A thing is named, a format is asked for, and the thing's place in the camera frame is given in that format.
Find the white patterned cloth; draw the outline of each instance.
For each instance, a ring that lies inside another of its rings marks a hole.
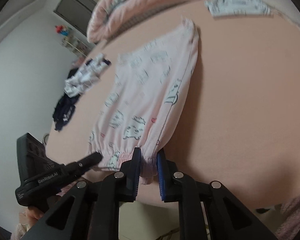
[[[120,54],[112,91],[93,126],[87,154],[99,152],[97,170],[118,171],[141,148],[141,179],[157,174],[156,156],[170,140],[186,101],[199,35],[184,19],[175,30]]]
[[[65,81],[65,93],[71,98],[83,94],[99,81],[100,74],[107,67],[108,65],[104,62],[104,55],[98,54],[94,60],[82,64],[74,76]]]
[[[271,14],[269,6],[261,0],[208,0],[205,5],[213,17]]]

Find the crumpled clothing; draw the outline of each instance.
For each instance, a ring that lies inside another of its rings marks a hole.
[[[99,81],[99,76],[110,64],[111,62],[104,59],[102,53],[98,54],[94,60],[81,65],[77,73],[65,81],[65,93],[71,98],[82,95]]]
[[[271,15],[271,9],[262,0],[208,0],[205,6],[213,17]]]

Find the pink bed sheet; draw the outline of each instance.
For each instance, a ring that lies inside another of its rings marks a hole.
[[[278,15],[213,19],[204,0],[175,7],[125,32],[104,48],[113,66],[132,51],[175,28],[181,16],[198,27],[199,55],[167,158],[196,180],[221,181],[249,208],[300,195],[300,31]],[[51,159],[84,157],[88,138],[114,82],[114,67],[80,98],[71,122],[53,127]],[[102,179],[106,172],[85,177]],[[140,185],[137,199],[165,206],[157,183]]]

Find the floor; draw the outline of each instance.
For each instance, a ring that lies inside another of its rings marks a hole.
[[[276,210],[270,210],[256,216],[275,232],[283,222]],[[178,210],[154,207],[140,202],[125,203],[120,208],[119,240],[156,240],[160,236],[179,227]],[[174,233],[170,240],[179,240],[179,234]]]

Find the plush toy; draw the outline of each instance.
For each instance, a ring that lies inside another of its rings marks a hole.
[[[69,30],[69,28],[67,26],[65,26],[65,25],[58,25],[58,26],[55,26],[55,27],[56,27],[56,32],[57,33],[60,33],[60,34],[62,34],[64,36],[68,36],[70,30]]]

